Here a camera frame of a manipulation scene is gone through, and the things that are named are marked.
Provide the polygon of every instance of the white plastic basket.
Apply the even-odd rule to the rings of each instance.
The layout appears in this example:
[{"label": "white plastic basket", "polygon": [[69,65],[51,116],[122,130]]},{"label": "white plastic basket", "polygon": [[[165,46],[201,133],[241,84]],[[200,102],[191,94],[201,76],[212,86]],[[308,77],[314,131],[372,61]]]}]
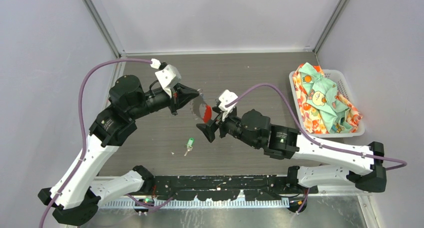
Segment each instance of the white plastic basket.
[{"label": "white plastic basket", "polygon": [[[355,101],[353,100],[352,97],[352,92],[349,89],[348,83],[346,82],[345,76],[338,70],[333,70],[333,69],[323,69],[322,70],[325,74],[325,77],[332,80],[333,82],[335,82],[337,84],[337,89],[338,91],[346,98],[348,99],[353,105],[355,105]],[[301,114],[301,110],[299,109],[297,100],[298,97],[296,96],[296,91],[295,91],[295,84],[293,83],[293,74],[295,72],[292,71],[289,75],[289,80],[290,80],[290,84],[291,84],[291,93],[293,94],[293,98],[294,98],[294,103],[296,104],[296,111],[297,111],[297,117],[299,119],[300,125],[302,126],[303,129],[305,129],[304,123],[302,121],[302,114]],[[311,133],[312,136],[314,137],[319,137],[319,138],[343,138],[343,137],[356,137],[356,136],[361,136],[363,135],[365,132],[365,127],[364,127],[364,121],[361,120],[359,122],[358,125],[358,129],[356,132],[350,132],[350,133],[328,133],[328,134],[313,134]]]}]

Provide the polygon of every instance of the orange floral fabric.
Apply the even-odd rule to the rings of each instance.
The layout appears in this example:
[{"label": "orange floral fabric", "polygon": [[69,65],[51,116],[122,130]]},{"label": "orange floral fabric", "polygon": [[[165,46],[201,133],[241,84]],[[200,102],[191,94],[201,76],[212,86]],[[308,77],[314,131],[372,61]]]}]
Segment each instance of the orange floral fabric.
[{"label": "orange floral fabric", "polygon": [[[303,125],[307,132],[311,134],[328,134],[329,132],[326,129],[326,126],[323,123],[320,112],[315,109],[313,106],[307,103],[308,94],[302,86],[301,74],[299,69],[303,66],[301,64],[293,74],[293,83],[294,90],[297,96],[297,105],[299,106],[300,113],[302,115]],[[321,73],[324,76],[324,72],[319,66],[314,66],[315,70]],[[362,119],[363,115],[358,111],[358,109],[346,99],[340,92],[337,92],[337,100],[344,103],[350,108],[350,111],[347,114],[346,122],[352,126],[350,132],[356,132],[358,130],[359,121]]]}]

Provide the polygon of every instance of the white wall panel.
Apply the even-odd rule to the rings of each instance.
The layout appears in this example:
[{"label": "white wall panel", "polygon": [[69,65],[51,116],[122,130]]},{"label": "white wall panel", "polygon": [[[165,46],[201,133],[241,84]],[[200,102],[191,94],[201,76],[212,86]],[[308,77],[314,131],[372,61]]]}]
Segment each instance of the white wall panel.
[{"label": "white wall panel", "polygon": [[93,0],[127,53],[312,49],[339,0]]},{"label": "white wall panel", "polygon": [[346,142],[380,141],[385,156],[408,162],[373,195],[382,228],[424,224],[423,10],[422,0],[350,0],[318,54],[344,73],[364,115],[365,134]]},{"label": "white wall panel", "polygon": [[[37,198],[82,146],[78,93],[86,73],[114,58],[82,0],[0,0],[0,227],[38,227]],[[88,129],[105,105],[114,66],[87,83]],[[58,227],[50,214],[44,227]]]}]

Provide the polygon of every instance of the cable connector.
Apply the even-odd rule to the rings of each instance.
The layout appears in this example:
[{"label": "cable connector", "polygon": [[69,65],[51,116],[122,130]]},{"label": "cable connector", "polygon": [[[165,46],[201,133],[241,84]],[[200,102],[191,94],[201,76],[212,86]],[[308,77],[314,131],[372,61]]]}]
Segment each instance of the cable connector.
[{"label": "cable connector", "polygon": [[159,67],[161,66],[161,62],[158,59],[151,59],[150,66],[154,69],[159,69]]}]

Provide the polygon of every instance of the small bottle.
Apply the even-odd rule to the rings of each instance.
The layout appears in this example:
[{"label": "small bottle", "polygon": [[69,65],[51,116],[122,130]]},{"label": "small bottle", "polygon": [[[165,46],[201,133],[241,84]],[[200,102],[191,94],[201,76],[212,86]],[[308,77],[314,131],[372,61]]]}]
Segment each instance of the small bottle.
[{"label": "small bottle", "polygon": [[195,142],[194,138],[188,139],[188,142],[187,142],[187,145],[186,145],[187,151],[185,152],[184,156],[187,156],[187,153],[189,153],[189,151],[193,150],[193,143],[194,142]]}]

